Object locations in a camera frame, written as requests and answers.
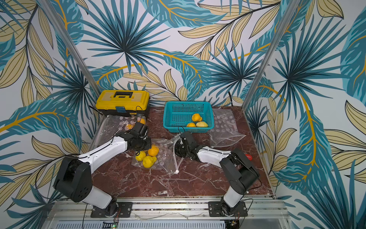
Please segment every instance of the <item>plastic wrap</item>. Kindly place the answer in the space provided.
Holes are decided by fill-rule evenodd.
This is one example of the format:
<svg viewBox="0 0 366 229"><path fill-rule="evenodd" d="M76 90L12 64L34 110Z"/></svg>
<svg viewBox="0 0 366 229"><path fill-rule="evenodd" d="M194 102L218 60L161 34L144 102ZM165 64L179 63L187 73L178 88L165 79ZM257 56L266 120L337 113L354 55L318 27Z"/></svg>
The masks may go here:
<svg viewBox="0 0 366 229"><path fill-rule="evenodd" d="M238 132L235 118L229 109L212 109L215 127L209 130L211 147L234 145L246 135Z"/></svg>
<svg viewBox="0 0 366 229"><path fill-rule="evenodd" d="M165 171L168 174L177 174L179 172L178 165L173 152L175 142L176 138L170 140L163 138L151 139L152 145L155 145L159 148L159 153L156 155L157 160L153 166L150 168L145 168L142 164L142 161L137 161L135 157L132 158L131 164L142 169L155 169Z"/></svg>

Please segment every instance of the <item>red-brown marble surface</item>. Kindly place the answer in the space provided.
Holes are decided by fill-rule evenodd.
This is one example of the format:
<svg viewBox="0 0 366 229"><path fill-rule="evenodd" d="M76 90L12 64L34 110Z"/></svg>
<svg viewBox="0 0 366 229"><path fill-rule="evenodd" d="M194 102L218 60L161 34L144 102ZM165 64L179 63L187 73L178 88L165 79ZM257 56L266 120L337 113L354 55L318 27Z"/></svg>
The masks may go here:
<svg viewBox="0 0 366 229"><path fill-rule="evenodd" d="M260 173L262 186L249 194L272 194L272 189L259 159L248 124L240 107L226 107L233 111L240 133L247 136L230 147L217 148L233 150L239 148L253 157L252 163ZM151 138L171 139L176 134L163 127L163 107L151 107L147 125ZM210 145L208 133L194 133L200 144ZM151 196L217 196L224 195L229 188L225 175L217 166L185 158L179 167L179 174L168 175L163 171L140 169L131 165L131 157L119 154L99 167L93 174L93 184L115 197ZM259 186L257 181L252 187Z"/></svg>

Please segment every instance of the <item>white tube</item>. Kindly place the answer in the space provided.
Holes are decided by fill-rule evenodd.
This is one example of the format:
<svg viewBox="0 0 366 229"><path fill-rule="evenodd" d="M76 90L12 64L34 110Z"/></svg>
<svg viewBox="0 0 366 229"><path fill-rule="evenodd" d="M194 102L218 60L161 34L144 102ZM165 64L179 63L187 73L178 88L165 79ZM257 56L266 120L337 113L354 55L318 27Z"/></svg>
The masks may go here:
<svg viewBox="0 0 366 229"><path fill-rule="evenodd" d="M82 201L97 206L98 208L105 209L111 200L112 197L109 194L93 186L90 193Z"/></svg>
<svg viewBox="0 0 366 229"><path fill-rule="evenodd" d="M224 201L229 207L235 207L242 197L243 195L235 192L235 190L230 186L228 191L225 193Z"/></svg>

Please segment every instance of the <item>red object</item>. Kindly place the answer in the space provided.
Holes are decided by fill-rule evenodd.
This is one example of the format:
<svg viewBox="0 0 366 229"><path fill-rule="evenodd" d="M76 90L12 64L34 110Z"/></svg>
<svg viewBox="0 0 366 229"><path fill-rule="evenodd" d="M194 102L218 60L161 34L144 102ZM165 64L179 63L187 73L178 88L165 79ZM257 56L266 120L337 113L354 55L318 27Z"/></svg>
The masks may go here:
<svg viewBox="0 0 366 229"><path fill-rule="evenodd" d="M253 159L253 157L252 157L250 154L245 154L245 156L247 156L247 158L248 158L249 160L252 160L252 159Z"/></svg>

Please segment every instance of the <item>yellow fruit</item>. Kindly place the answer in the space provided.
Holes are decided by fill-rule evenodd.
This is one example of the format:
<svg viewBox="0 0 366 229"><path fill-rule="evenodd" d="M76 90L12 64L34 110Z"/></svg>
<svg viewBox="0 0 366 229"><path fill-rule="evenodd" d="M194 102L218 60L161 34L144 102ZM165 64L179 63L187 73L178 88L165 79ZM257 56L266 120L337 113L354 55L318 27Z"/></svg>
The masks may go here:
<svg viewBox="0 0 366 229"><path fill-rule="evenodd" d="M142 164L145 168L150 168L151 166L153 166L153 164L155 163L155 161L157 160L156 157L152 157L152 156L146 156L143 161Z"/></svg>
<svg viewBox="0 0 366 229"><path fill-rule="evenodd" d="M143 119L143 118L141 118L138 122L140 122L140 123L142 123L142 124L146 125L146 121L145 121L145 119Z"/></svg>
<svg viewBox="0 0 366 229"><path fill-rule="evenodd" d="M196 124L194 124L193 122L190 122L187 124L187 127L196 127Z"/></svg>
<svg viewBox="0 0 366 229"><path fill-rule="evenodd" d="M196 126L197 127L208 127L206 122L197 122Z"/></svg>
<svg viewBox="0 0 366 229"><path fill-rule="evenodd" d="M136 160L138 160L139 162L142 161L144 158L146 157L146 153L145 151L140 151L140 154L138 156L136 156Z"/></svg>
<svg viewBox="0 0 366 229"><path fill-rule="evenodd" d="M147 151L147 153L150 155L150 156L156 156L158 153L159 153L159 148L157 146L151 146L151 149L149 149Z"/></svg>
<svg viewBox="0 0 366 229"><path fill-rule="evenodd" d="M192 121L200 122L200 121L202 121L202 117L199 114L194 114L194 115L192 115Z"/></svg>

